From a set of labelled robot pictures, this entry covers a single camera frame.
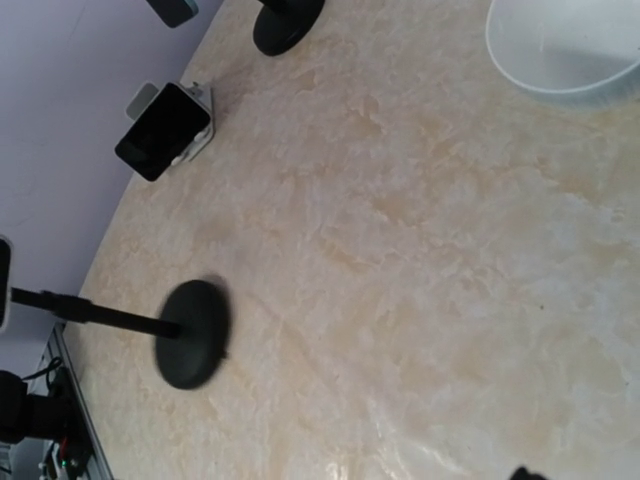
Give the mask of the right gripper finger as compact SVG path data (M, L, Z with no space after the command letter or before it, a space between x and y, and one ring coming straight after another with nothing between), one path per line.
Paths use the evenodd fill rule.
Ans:
M513 472L512 480L545 480L545 477L537 472L530 471L524 466L521 466Z

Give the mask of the tall black pole stand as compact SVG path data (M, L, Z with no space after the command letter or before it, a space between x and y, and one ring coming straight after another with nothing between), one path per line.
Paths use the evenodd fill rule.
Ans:
M7 305L48 311L69 322L103 326L151 335L161 377L179 390L206 384L227 357L231 337L232 306L227 290L206 280L178 285L167 296L160 316L127 313L76 296L48 291L33 292L5 286L1 289L1 316Z

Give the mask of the clear-cased phone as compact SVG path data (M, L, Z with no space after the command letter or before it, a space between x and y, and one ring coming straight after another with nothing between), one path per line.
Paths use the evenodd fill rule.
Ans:
M10 274L12 266L12 245L4 237L0 241L0 327L4 330L8 324L9 304L11 300Z

